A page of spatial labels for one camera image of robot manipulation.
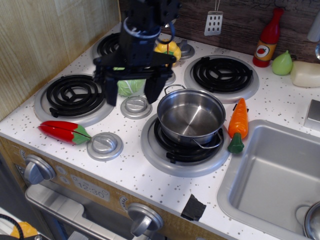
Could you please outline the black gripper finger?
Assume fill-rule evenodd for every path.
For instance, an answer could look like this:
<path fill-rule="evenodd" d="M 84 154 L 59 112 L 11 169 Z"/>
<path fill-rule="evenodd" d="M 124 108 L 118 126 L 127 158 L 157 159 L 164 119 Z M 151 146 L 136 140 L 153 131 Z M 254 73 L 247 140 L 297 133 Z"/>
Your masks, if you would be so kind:
<path fill-rule="evenodd" d="M 166 81 L 168 80 L 167 73 L 145 73 L 145 86 L 144 86 L 144 94 L 149 104 L 154 103 L 160 93 L 162 92 Z"/>
<path fill-rule="evenodd" d="M 105 99 L 109 105 L 115 106 L 118 95 L 118 80 L 109 75 L 107 75 L 104 80 Z"/>

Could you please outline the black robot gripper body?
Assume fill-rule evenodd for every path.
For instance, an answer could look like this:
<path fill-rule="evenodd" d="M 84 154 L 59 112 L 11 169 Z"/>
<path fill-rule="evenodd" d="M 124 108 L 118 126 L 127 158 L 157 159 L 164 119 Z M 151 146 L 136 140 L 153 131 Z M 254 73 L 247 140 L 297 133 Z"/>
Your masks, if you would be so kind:
<path fill-rule="evenodd" d="M 117 49 L 93 60 L 94 81 L 116 83 L 146 79 L 164 83 L 173 75 L 176 57 L 155 52 L 155 43 L 165 23 L 154 17 L 126 17 L 118 36 Z"/>

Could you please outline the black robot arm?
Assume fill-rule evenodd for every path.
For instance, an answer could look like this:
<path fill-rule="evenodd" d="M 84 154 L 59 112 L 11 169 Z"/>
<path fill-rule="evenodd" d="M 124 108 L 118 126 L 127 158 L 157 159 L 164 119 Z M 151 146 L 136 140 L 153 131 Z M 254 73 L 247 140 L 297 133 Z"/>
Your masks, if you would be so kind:
<path fill-rule="evenodd" d="M 155 102 L 172 76 L 176 57 L 155 52 L 162 27 L 169 25 L 175 34 L 173 20 L 182 7 L 178 0 L 132 0 L 118 38 L 118 48 L 95 58 L 94 81 L 101 84 L 109 105 L 115 106 L 118 82 L 145 80 L 144 94 L 150 104 Z"/>

